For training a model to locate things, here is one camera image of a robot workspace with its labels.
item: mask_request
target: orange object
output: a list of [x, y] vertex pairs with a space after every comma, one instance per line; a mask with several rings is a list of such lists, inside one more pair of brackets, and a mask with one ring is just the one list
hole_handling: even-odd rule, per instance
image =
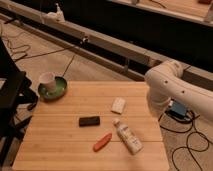
[[101, 148], [103, 148], [112, 138], [112, 133], [109, 133], [105, 135], [102, 139], [100, 139], [94, 146], [93, 150], [95, 152], [99, 151]]

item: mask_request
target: tabletop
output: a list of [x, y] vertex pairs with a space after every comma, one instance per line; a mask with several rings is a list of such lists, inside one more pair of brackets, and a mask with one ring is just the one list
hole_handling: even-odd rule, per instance
[[[15, 159], [15, 171], [163, 171], [168, 160], [156, 118], [146, 102], [144, 82], [68, 82], [61, 99], [40, 101]], [[121, 115], [112, 113], [116, 97], [126, 100]], [[79, 117], [100, 116], [99, 126], [79, 127]], [[119, 118], [142, 141], [131, 155], [116, 134], [113, 119]], [[93, 145], [107, 133], [111, 141], [100, 151]]]

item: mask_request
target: white cup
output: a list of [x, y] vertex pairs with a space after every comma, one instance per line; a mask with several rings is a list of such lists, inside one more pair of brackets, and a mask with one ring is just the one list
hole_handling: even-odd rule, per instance
[[53, 93], [56, 89], [55, 74], [52, 72], [45, 72], [39, 76], [39, 83], [42, 84], [47, 92]]

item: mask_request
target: bottle cap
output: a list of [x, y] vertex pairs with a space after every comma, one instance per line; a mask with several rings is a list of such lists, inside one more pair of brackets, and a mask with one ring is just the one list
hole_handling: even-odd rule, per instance
[[118, 118], [115, 118], [113, 121], [113, 124], [116, 126], [120, 123], [120, 120]]

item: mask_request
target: green plate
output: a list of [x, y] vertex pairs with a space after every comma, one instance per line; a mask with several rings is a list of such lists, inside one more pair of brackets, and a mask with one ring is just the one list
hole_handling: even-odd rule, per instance
[[62, 97], [66, 93], [67, 81], [63, 77], [55, 77], [56, 90], [54, 92], [48, 92], [47, 89], [40, 84], [38, 86], [38, 93], [40, 97], [45, 101], [53, 101]]

